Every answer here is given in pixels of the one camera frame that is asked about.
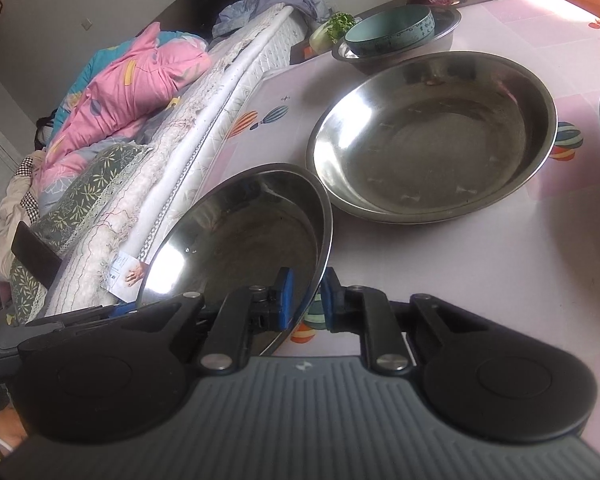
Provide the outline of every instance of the blue balloon print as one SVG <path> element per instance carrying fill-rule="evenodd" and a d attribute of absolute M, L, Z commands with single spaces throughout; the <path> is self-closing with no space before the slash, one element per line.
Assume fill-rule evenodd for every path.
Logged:
<path fill-rule="evenodd" d="M 91 101 L 90 109 L 93 115 L 98 116 L 102 113 L 102 105 L 97 99 Z"/>
<path fill-rule="evenodd" d="M 288 106 L 282 105 L 276 108 L 273 108 L 267 115 L 264 116 L 264 119 L 260 124 L 269 124 L 281 119 L 289 110 Z"/>

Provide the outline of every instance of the leafy vegetable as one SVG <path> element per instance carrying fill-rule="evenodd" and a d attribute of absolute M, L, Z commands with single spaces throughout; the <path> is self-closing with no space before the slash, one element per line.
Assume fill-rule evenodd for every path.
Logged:
<path fill-rule="evenodd" d="M 350 14 L 336 12 L 327 22 L 327 34 L 333 43 L 337 43 L 355 24 L 356 20 Z"/>

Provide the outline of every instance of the pillow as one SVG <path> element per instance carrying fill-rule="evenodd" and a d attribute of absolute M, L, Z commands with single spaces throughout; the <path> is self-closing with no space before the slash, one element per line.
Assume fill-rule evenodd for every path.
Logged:
<path fill-rule="evenodd" d="M 68 187 L 56 208 L 31 225 L 32 232 L 64 257 L 135 171 L 147 149 L 128 143 L 100 152 Z M 11 267 L 10 282 L 17 321 L 26 323 L 38 317 L 46 297 L 45 287 L 17 259 Z"/>

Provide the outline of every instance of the bed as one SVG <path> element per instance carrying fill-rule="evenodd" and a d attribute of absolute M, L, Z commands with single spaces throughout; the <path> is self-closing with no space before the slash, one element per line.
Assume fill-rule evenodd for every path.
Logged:
<path fill-rule="evenodd" d="M 221 10 L 224 1 L 214 0 L 209 8 Z M 170 28 L 210 35 L 213 22 L 204 13 L 179 26 L 173 9 L 164 15 L 171 20 Z M 211 69 L 182 95 L 144 152 L 118 176 L 114 192 L 102 198 L 106 205 L 72 239 L 49 291 L 40 285 L 30 294 L 32 305 L 20 313 L 21 321 L 117 301 L 103 285 L 118 252 L 150 261 L 191 206 L 254 86 L 266 71 L 288 65 L 291 46 L 306 32 L 302 15 L 277 4 L 209 51 Z"/>

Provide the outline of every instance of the teal bowl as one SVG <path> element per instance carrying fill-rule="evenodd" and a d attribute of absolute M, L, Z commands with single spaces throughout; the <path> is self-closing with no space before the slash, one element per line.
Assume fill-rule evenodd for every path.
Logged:
<path fill-rule="evenodd" d="M 357 56 L 387 54 L 431 36 L 436 22 L 425 5 L 384 10 L 353 26 L 345 41 Z"/>

